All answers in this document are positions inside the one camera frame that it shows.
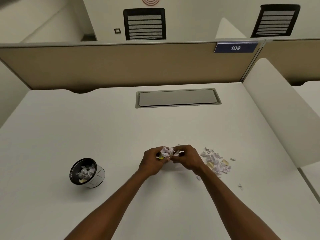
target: white desk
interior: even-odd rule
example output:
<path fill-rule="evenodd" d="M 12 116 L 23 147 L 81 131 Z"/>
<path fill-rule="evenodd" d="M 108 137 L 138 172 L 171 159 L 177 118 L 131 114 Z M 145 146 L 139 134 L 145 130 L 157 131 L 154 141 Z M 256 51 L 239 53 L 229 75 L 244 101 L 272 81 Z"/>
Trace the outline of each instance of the white desk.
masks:
<path fill-rule="evenodd" d="M 320 116 L 320 81 L 308 81 L 293 88 Z M 315 191 L 320 195 L 320 161 L 301 168 Z"/>
<path fill-rule="evenodd" d="M 222 105 L 135 109 L 137 91 L 197 88 L 216 88 Z M 146 149 L 178 143 L 236 158 L 222 180 L 280 238 L 319 239 L 320 205 L 241 83 L 30 91 L 0 130 L 2 238 L 63 239 Z M 69 181 L 84 157 L 106 171 L 97 188 Z M 113 239 L 230 238 L 203 183 L 166 169 L 144 183 Z"/>

